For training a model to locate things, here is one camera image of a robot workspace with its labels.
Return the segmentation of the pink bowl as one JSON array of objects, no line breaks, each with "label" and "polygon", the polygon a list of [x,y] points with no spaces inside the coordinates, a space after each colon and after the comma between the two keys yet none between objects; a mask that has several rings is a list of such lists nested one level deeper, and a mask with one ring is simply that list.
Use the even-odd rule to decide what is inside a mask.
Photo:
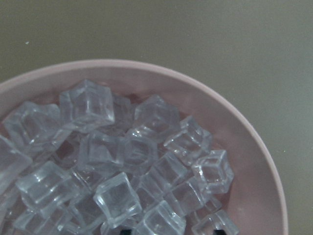
[{"label": "pink bowl", "polygon": [[273,159],[247,119],[203,83],[161,66],[128,60],[96,59],[45,67],[0,85],[0,116],[25,100],[56,101],[61,91],[84,79],[109,86],[139,102],[162,96],[214,135],[226,149],[235,178],[223,198],[225,210],[243,235],[286,235],[288,213],[282,183]]}]

